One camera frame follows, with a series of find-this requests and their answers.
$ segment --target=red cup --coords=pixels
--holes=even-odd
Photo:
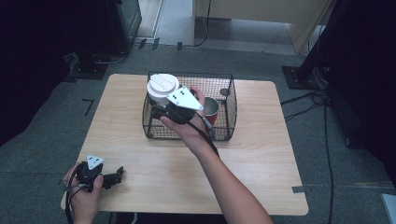
[[[215,124],[219,113],[219,103],[212,97],[205,97],[204,105],[205,117],[212,126]]]

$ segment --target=desk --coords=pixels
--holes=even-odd
[[[147,139],[142,108],[147,76],[112,75],[78,160],[105,159],[103,174],[120,166],[122,183],[103,190],[101,211],[220,214],[198,160],[178,140]],[[221,159],[271,215],[305,215],[301,186],[282,109],[272,82],[235,80],[238,115],[233,138],[215,142]]]
[[[193,2],[192,38],[194,38],[194,18],[207,16],[209,1],[194,0]],[[296,52],[300,53],[317,26],[329,17],[329,9],[334,2],[333,0],[212,0],[210,17],[286,23],[291,42]]]

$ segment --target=wire basket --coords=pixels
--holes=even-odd
[[[231,74],[208,73],[180,73],[180,72],[149,72],[151,75],[171,74],[177,77],[181,86],[195,86],[205,97],[212,97],[219,103],[218,118],[216,119],[210,138],[213,141],[228,141],[233,136],[236,123],[236,94]],[[146,95],[143,105],[142,123],[145,135],[152,139],[180,139],[172,130],[165,127],[159,120],[151,116],[152,106],[149,95]]]

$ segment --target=black stand base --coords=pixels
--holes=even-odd
[[[297,78],[296,73],[299,67],[282,66],[283,75],[288,82],[289,89],[299,90],[319,90],[319,85],[314,76],[309,76],[304,81]]]
[[[106,63],[90,63],[81,65],[80,61],[76,62],[70,72],[69,78],[99,79],[105,76],[108,64]]]

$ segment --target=hand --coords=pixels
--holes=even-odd
[[[64,177],[65,184],[68,183],[70,176],[73,174],[73,171],[78,165],[79,162],[76,163],[76,165],[72,167],[69,172],[67,172],[66,176]],[[73,178],[72,186],[75,186],[77,184],[77,179]],[[71,189],[71,192],[69,194],[70,197],[79,190],[79,192],[77,192],[71,200],[72,210],[75,214],[75,224],[85,224],[93,222],[93,219],[99,211],[100,191],[102,189],[102,186],[103,176],[99,175],[95,178],[93,182],[93,190],[91,193],[87,192],[84,189],[79,190],[79,187]]]
[[[191,86],[191,90],[195,91],[198,102],[201,105],[205,105],[205,97],[202,95],[201,91],[196,87]],[[205,116],[204,110],[197,110],[197,114],[201,117]],[[194,130],[189,124],[177,124],[167,117],[162,116],[160,121],[169,129],[177,133],[181,140],[186,144],[186,146],[191,150],[192,153],[196,154],[198,148],[202,148],[202,144],[207,144],[205,139]],[[205,132],[206,126],[201,118],[194,116],[190,122],[197,128]]]

